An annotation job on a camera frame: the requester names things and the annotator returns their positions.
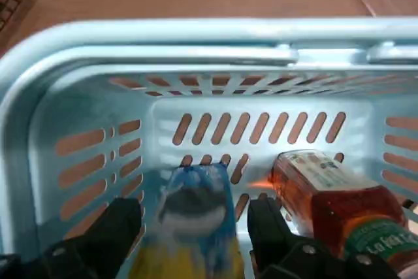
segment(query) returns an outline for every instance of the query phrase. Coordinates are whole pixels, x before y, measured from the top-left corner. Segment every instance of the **blue and yellow package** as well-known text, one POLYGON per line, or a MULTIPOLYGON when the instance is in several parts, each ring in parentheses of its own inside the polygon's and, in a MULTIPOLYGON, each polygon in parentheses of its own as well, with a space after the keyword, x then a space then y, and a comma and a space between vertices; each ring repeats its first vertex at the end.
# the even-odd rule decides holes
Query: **blue and yellow package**
POLYGON ((174 170, 129 279, 243 277, 226 166, 174 170))

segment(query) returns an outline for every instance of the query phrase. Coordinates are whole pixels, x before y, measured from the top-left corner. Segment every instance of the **orange liquid bottle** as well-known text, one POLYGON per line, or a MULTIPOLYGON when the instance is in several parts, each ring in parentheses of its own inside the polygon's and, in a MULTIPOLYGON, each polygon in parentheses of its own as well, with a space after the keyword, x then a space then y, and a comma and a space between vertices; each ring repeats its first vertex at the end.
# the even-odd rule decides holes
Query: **orange liquid bottle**
POLYGON ((301 235, 340 258, 377 254, 401 278, 418 278, 418 236, 387 188, 315 150, 280 154, 271 181, 301 235))

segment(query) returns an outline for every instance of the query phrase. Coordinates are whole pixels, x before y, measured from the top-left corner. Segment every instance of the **white label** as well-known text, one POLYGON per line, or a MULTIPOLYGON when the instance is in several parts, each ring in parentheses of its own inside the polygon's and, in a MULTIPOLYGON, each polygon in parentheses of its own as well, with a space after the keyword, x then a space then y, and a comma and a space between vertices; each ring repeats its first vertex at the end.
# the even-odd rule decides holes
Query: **white label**
POLYGON ((343 168, 339 162, 318 151, 283 154, 318 191, 347 191, 372 188, 378 184, 364 175, 343 168))

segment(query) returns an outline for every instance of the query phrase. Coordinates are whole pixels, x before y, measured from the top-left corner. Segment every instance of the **light blue plastic basket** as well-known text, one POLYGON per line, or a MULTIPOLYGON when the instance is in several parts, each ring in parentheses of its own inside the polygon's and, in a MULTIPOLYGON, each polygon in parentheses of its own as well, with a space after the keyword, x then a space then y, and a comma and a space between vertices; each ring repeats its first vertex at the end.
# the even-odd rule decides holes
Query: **light blue plastic basket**
MULTIPOLYGON (((414 18, 43 31, 0 61, 0 252, 30 259, 117 195, 142 199, 146 225, 182 160, 229 161, 246 205, 272 195, 250 184, 280 152, 316 148, 418 201, 417 73, 414 18)), ((253 278, 246 207, 237 226, 253 278)))

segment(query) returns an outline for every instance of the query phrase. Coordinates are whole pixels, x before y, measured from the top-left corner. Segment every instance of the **bottle label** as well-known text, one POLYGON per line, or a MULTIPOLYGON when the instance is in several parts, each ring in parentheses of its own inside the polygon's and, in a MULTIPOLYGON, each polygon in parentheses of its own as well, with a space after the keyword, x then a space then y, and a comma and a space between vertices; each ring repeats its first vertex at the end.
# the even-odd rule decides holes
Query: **bottle label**
POLYGON ((344 246, 344 257, 351 253, 370 252, 383 259, 395 253, 418 250, 418 236, 389 219, 376 219, 352 231, 344 246))
POLYGON ((289 152, 287 158, 317 191, 349 191, 366 189, 378 184, 367 177, 345 169, 338 162, 317 151, 289 152))

